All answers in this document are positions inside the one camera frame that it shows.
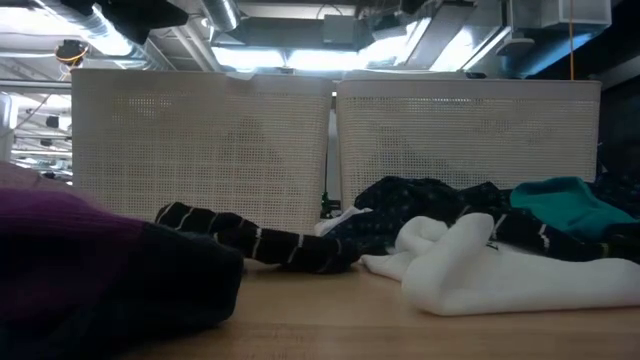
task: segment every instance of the wooden table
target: wooden table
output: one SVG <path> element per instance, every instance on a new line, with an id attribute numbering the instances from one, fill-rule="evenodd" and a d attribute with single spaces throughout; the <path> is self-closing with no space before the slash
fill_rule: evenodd
<path id="1" fill-rule="evenodd" d="M 438 317 L 400 284 L 356 268 L 319 276 L 251 271 L 220 328 L 122 360 L 640 360 L 640 309 Z"/>

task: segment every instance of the white mesh divider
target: white mesh divider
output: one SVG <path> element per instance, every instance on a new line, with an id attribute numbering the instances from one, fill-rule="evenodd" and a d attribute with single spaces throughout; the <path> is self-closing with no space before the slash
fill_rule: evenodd
<path id="1" fill-rule="evenodd" d="M 311 231 L 331 86 L 293 76 L 74 71 L 74 186 L 146 220 L 181 201 Z"/>
<path id="2" fill-rule="evenodd" d="M 344 207 L 385 175 L 455 188 L 595 176 L 597 82 L 353 80 L 337 91 Z"/>

